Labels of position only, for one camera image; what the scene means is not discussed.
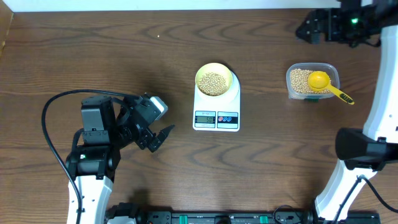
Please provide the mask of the yellow plastic measuring scoop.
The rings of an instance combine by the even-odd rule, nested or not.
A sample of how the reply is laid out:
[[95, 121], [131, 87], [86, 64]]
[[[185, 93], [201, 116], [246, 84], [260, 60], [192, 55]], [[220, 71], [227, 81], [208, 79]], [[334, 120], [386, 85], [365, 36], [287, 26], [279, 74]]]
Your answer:
[[349, 105], [354, 104], [354, 100], [348, 96], [346, 93], [342, 92], [340, 89], [336, 88], [331, 84], [330, 77], [326, 72], [315, 71], [312, 72], [307, 79], [308, 86], [313, 91], [323, 91], [329, 90], [335, 96], [337, 96], [342, 101], [346, 102]]

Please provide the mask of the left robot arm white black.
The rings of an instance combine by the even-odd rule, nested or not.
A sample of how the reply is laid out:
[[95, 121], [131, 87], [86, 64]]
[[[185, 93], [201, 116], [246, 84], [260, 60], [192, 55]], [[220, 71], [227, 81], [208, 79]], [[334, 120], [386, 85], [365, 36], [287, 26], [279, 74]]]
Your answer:
[[83, 128], [75, 133], [66, 161], [72, 177], [68, 223], [105, 223], [120, 150], [132, 143], [142, 150], [158, 150], [173, 126], [159, 134], [149, 126], [167, 110], [158, 96], [149, 95], [126, 96], [123, 100], [98, 95], [81, 102]]

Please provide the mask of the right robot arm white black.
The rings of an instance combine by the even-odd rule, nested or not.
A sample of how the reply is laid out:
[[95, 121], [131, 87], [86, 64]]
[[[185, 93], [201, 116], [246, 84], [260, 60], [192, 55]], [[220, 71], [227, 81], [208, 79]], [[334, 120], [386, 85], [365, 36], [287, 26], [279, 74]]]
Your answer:
[[373, 104], [363, 129], [341, 128], [335, 141], [336, 167], [311, 210], [299, 223], [380, 223], [371, 212], [350, 212], [364, 185], [386, 164], [397, 162], [397, 1], [342, 1], [339, 8], [310, 11], [295, 35], [310, 44], [320, 34], [327, 42], [357, 47], [379, 35], [381, 64]]

